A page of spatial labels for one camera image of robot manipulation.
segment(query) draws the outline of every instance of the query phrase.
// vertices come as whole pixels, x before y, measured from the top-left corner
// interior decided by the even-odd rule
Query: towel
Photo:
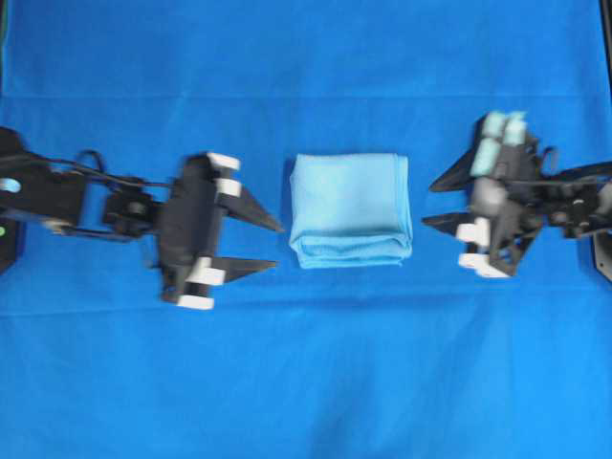
[[[400,265],[412,253],[408,159],[298,155],[290,245],[304,269]]]

